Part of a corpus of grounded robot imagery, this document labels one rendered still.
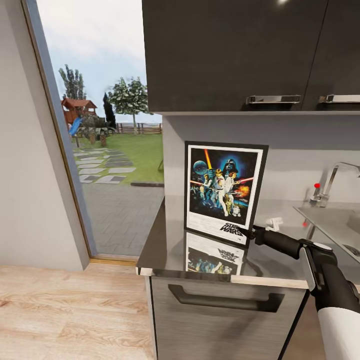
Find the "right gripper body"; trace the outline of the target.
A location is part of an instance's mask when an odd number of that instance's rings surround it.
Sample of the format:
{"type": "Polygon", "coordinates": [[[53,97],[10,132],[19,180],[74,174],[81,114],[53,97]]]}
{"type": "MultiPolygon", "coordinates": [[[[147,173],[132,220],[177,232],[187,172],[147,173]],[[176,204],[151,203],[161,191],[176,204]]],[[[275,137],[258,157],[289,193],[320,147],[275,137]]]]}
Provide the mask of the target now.
{"type": "Polygon", "coordinates": [[[255,244],[261,246],[266,245],[271,247],[281,253],[283,253],[283,245],[285,240],[288,238],[288,235],[285,235],[281,232],[276,232],[273,230],[258,230],[256,232],[255,244]]]}

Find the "poster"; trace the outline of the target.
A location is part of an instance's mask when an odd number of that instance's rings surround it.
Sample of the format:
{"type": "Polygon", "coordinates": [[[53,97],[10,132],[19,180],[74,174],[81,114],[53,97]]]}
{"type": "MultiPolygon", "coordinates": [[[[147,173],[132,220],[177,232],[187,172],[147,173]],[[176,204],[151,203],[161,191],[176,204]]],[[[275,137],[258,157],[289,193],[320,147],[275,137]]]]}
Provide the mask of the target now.
{"type": "Polygon", "coordinates": [[[248,249],[269,145],[185,141],[184,229],[248,249]]]}

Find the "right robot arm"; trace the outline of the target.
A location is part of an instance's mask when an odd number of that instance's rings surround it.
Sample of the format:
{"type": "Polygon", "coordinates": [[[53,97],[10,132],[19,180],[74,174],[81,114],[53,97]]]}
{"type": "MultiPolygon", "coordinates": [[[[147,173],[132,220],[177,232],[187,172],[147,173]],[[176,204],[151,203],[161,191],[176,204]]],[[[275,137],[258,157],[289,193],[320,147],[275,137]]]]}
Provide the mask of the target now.
{"type": "Polygon", "coordinates": [[[301,261],[309,291],[315,297],[326,360],[360,360],[360,304],[356,286],[338,268],[333,249],[279,231],[281,218],[265,220],[270,227],[237,227],[255,244],[266,245],[301,261]]]}

